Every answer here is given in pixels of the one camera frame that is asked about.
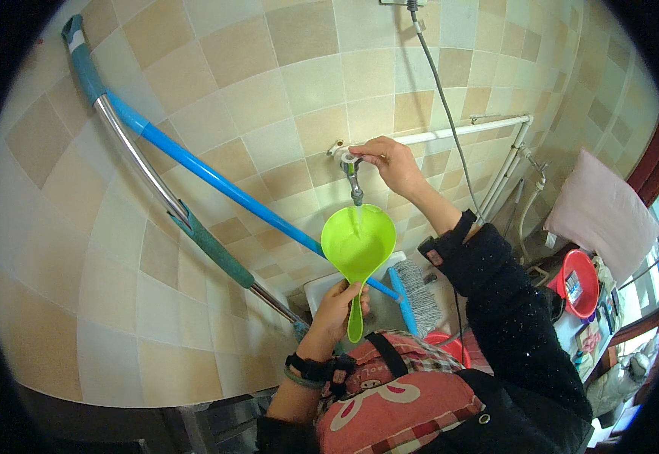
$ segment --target left hand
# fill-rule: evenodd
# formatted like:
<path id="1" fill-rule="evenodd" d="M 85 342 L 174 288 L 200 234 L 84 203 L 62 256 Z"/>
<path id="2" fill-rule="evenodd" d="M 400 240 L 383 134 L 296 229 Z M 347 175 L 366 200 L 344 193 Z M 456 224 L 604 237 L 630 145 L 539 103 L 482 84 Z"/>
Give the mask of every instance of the left hand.
<path id="1" fill-rule="evenodd" d="M 370 296 L 367 295 L 369 288 L 364 286 L 360 304 L 362 315 L 370 312 Z M 347 320 L 350 314 L 352 298 L 360 293 L 360 283 L 355 282 L 351 286 L 347 280 L 342 279 L 334 284 L 322 298 L 319 309 L 314 315 L 314 321 L 309 331 L 315 331 L 320 336 L 325 336 L 334 345 L 347 333 Z"/>

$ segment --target wall outlet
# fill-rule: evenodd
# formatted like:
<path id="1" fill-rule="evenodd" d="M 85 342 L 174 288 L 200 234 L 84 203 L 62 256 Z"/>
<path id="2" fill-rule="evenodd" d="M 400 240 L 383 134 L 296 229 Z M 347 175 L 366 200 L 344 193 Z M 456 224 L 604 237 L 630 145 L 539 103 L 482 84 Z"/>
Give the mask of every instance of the wall outlet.
<path id="1" fill-rule="evenodd" d="M 381 5 L 407 5 L 406 0 L 379 0 Z M 427 0 L 418 0 L 418 6 L 427 5 Z"/>

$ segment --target hand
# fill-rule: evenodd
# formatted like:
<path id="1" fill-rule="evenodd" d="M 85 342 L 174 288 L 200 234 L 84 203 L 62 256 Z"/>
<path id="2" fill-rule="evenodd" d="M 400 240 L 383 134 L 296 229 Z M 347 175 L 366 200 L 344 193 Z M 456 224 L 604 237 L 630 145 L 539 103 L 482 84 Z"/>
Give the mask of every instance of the hand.
<path id="1" fill-rule="evenodd" d="M 364 286 L 362 289 L 363 295 L 360 297 L 363 316 L 370 312 L 370 296 L 367 295 L 367 291 L 368 287 Z M 334 346 L 347 333 L 347 319 L 350 314 L 352 298 L 359 293 L 359 282 L 355 282 L 350 286 L 347 280 L 342 279 L 334 284 L 322 298 L 309 332 L 314 331 L 313 334 L 328 338 Z"/>
<path id="2" fill-rule="evenodd" d="M 377 167 L 379 176 L 398 195 L 410 198 L 429 186 L 406 145 L 380 136 L 349 150 L 354 155 L 364 155 L 364 161 Z"/>

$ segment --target green foam grip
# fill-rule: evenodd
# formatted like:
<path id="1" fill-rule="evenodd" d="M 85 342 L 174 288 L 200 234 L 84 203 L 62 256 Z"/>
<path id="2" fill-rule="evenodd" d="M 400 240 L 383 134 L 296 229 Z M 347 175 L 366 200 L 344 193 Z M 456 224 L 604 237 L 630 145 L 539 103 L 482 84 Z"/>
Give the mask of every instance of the green foam grip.
<path id="1" fill-rule="evenodd" d="M 85 43 L 85 33 L 82 31 L 82 16 L 75 14 L 62 28 L 62 39 L 70 49 L 72 66 L 78 75 L 82 92 L 88 98 L 90 105 L 100 96 L 107 93 L 97 69 L 90 59 L 90 48 Z"/>
<path id="2" fill-rule="evenodd" d="M 191 240 L 198 244 L 198 247 L 206 252 L 206 255 L 215 261 L 216 265 L 221 267 L 236 283 L 243 288 L 250 288 L 254 284 L 254 276 L 234 259 L 221 243 L 203 227 L 183 201 L 180 203 L 188 211 L 190 226 L 185 225 L 180 219 L 171 216 L 173 222 L 177 223 L 181 230 L 186 232 L 186 235 L 189 235 Z"/>

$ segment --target gray mop strands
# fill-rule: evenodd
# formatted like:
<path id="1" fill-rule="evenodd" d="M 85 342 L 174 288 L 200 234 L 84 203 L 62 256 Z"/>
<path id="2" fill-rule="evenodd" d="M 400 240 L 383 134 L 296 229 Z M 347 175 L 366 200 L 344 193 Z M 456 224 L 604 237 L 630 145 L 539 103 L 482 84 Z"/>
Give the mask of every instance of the gray mop strands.
<path id="1" fill-rule="evenodd" d="M 425 338 L 428 332 L 433 331 L 441 319 L 441 311 L 435 304 L 433 295 L 425 288 L 423 274 L 410 259 L 399 261 L 394 266 L 398 277 L 405 287 L 408 303 L 415 317 L 418 337 Z"/>

